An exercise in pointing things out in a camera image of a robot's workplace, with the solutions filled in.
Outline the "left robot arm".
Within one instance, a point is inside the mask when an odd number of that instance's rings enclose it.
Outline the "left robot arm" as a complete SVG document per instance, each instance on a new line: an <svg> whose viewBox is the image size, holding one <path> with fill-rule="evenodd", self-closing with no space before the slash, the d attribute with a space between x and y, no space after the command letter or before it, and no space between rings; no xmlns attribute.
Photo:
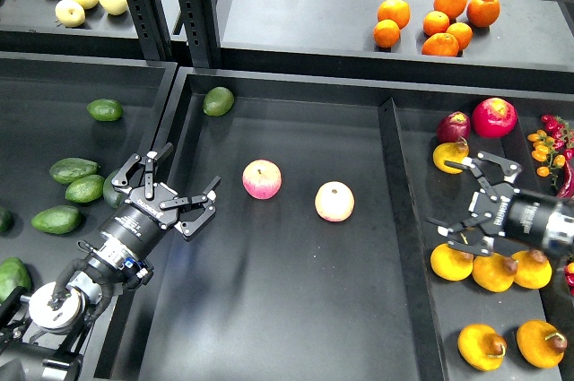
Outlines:
<svg viewBox="0 0 574 381"><path fill-rule="evenodd" d="M172 229L185 240L215 215L215 177L200 195L181 196L155 179L170 156L132 155L112 180L126 198L101 225L101 247L86 241L85 258L72 260L53 282L33 293L19 286L1 305L3 380L76 380L83 367L83 344L113 298L136 290L153 277L148 255Z"/></svg>

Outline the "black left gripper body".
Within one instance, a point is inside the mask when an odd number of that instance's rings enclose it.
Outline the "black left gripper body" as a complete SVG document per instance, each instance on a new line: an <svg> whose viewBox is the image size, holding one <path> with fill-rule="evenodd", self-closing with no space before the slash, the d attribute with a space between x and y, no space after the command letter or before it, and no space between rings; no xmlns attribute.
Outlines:
<svg viewBox="0 0 574 381"><path fill-rule="evenodd" d="M134 188L126 200L100 226L100 234L114 238L133 255L149 255L168 229L178 221L178 208L161 208L178 198L178 193L163 183L156 184L153 199L145 197L143 186Z"/></svg>

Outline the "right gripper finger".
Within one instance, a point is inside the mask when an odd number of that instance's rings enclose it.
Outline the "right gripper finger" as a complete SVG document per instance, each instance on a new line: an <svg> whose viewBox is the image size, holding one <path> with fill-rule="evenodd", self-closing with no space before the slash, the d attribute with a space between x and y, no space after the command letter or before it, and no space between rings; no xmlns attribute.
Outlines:
<svg viewBox="0 0 574 381"><path fill-rule="evenodd" d="M501 200L517 192L515 181L522 167L513 160L478 152L474 157L462 160L444 160L443 164L454 169L468 170L490 200Z"/></svg>
<svg viewBox="0 0 574 381"><path fill-rule="evenodd" d="M446 239L446 243L451 249L470 255L491 256L494 252L494 237L483 234L477 243L470 244L463 237L463 234L465 231L476 227L480 229L483 224L490 223L493 218L493 213L486 211L483 213L472 212L467 218L452 224L429 216L426 217L426 221L436 227L437 232Z"/></svg>

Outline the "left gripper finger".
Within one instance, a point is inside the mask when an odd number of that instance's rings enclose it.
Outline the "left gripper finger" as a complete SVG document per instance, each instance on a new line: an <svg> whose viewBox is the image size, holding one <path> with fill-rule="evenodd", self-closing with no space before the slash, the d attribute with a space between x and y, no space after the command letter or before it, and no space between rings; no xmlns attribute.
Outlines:
<svg viewBox="0 0 574 381"><path fill-rule="evenodd" d="M112 178L112 188L116 192L129 195L133 190L130 186L130 179L141 169L143 171L143 195L147 200L152 200L156 169L172 152L172 143L166 143L158 151L149 151L145 155L132 154Z"/></svg>
<svg viewBox="0 0 574 381"><path fill-rule="evenodd" d="M175 229L185 241L190 242L216 213L215 190L221 183L216 176L200 195L176 196L160 202L160 228Z"/></svg>

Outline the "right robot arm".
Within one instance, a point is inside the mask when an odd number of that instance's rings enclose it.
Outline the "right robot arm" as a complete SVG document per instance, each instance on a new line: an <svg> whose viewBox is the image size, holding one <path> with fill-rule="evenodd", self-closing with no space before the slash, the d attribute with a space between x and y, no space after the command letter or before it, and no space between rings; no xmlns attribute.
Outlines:
<svg viewBox="0 0 574 381"><path fill-rule="evenodd" d="M470 216L453 224L433 218L427 222L449 247L477 256L491 256L497 238L516 241L553 259L573 255L573 201L515 187L522 167L512 160L478 152L459 162L445 160L453 169L470 171L481 189L474 192Z"/></svg>

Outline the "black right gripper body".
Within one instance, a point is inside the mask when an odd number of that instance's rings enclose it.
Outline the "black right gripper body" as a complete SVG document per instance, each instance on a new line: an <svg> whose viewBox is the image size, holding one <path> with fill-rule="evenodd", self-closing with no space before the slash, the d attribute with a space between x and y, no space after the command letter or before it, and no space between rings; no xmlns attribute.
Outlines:
<svg viewBox="0 0 574 381"><path fill-rule="evenodd" d="M507 238L530 247L561 245L561 200L509 183L491 188L491 195L481 189L474 192L468 211L483 220L480 229L485 237Z"/></svg>

